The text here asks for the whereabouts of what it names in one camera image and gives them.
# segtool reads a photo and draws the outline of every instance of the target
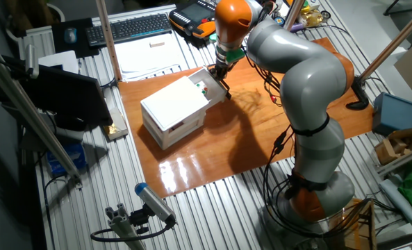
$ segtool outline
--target yellow device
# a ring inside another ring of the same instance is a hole
[[[172,10],[169,20],[187,35],[207,38],[215,32],[215,6],[202,0],[189,1]]]

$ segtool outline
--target black stand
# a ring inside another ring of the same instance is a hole
[[[390,12],[390,10],[394,7],[394,5],[398,2],[399,0],[395,0],[384,12],[385,16],[389,16],[391,14],[397,14],[397,13],[405,13],[405,12],[409,12],[412,11],[412,9],[409,10],[398,10],[398,11],[394,11],[394,12]]]
[[[351,88],[359,100],[346,104],[346,108],[350,110],[364,110],[368,107],[368,104],[370,102],[368,100],[368,96],[365,93],[365,90],[363,90],[364,85],[365,83],[360,82],[359,77],[356,76],[354,78],[354,82],[352,83]]]

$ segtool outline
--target black keyboard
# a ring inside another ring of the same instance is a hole
[[[146,17],[133,18],[120,22],[110,23],[113,40],[116,42],[128,42],[153,35],[172,32],[167,15],[150,15]],[[106,45],[104,33],[100,26],[86,28],[88,44],[90,47]]]

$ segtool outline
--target robotic arm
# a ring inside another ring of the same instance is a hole
[[[326,112],[354,80],[351,62],[283,29],[255,0],[222,0],[215,12],[217,63],[222,80],[236,64],[229,60],[250,31],[247,55],[261,69],[285,74],[280,96],[296,135],[291,187],[279,199],[280,213],[296,225],[333,215],[354,196],[351,180],[335,172],[345,149],[340,124]]]

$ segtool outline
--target wooden board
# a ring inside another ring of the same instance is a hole
[[[327,38],[318,43],[335,51]],[[232,99],[207,110],[203,127],[163,151],[142,124],[140,101],[197,70],[119,84],[145,180],[161,197],[266,164],[274,140],[289,125],[283,109],[273,104],[264,90],[263,79],[244,59],[226,78]],[[283,75],[275,76],[280,81]],[[357,98],[349,90],[328,107],[345,138],[372,128],[372,107],[362,111],[346,109],[345,104],[353,101]],[[292,140],[274,160],[289,157],[291,149]]]

